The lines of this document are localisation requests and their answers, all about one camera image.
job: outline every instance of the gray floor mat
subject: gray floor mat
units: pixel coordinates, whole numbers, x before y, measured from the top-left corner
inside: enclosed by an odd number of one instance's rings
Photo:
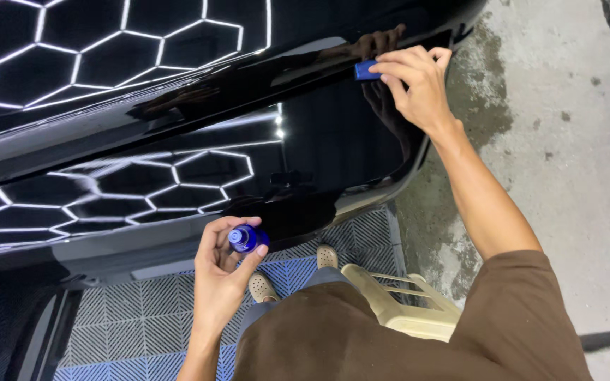
[[[405,276],[396,219],[385,207],[345,221],[302,245],[269,254],[259,269],[282,297],[299,290],[316,270],[320,242],[333,246],[340,266],[356,263],[371,272]],[[387,284],[402,287],[399,282]],[[87,290],[58,381],[174,380],[184,358],[194,319],[195,278],[171,274]],[[234,347],[241,319],[253,304],[246,291],[242,305],[223,332],[217,379],[234,371]]]

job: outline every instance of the fingernail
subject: fingernail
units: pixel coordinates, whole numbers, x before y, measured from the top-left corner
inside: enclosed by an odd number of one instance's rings
[[[256,252],[258,253],[258,255],[259,255],[260,257],[264,257],[264,256],[265,256],[265,254],[267,254],[267,246],[265,246],[265,245],[260,245],[260,246],[258,247],[258,249],[256,250]]]

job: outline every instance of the black car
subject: black car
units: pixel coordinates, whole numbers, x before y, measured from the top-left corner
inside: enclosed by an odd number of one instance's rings
[[[354,65],[484,4],[0,0],[0,380],[52,379],[81,290],[192,270],[209,221],[276,251],[392,199],[429,141]]]

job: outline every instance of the brown shirt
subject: brown shirt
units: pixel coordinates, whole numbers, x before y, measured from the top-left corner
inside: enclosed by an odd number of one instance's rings
[[[243,334],[233,380],[591,380],[548,258],[496,255],[449,343],[377,323],[348,283],[295,292]]]

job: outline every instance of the beige shoe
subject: beige shoe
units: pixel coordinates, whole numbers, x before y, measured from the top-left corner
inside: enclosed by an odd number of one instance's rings
[[[275,289],[272,287],[272,283],[267,279],[267,276],[262,271],[256,271],[249,278],[249,291],[251,296],[258,303],[263,303],[265,298],[271,296],[275,300],[280,300],[276,294]]]
[[[333,247],[322,243],[317,248],[317,268],[326,266],[338,268],[338,254]]]

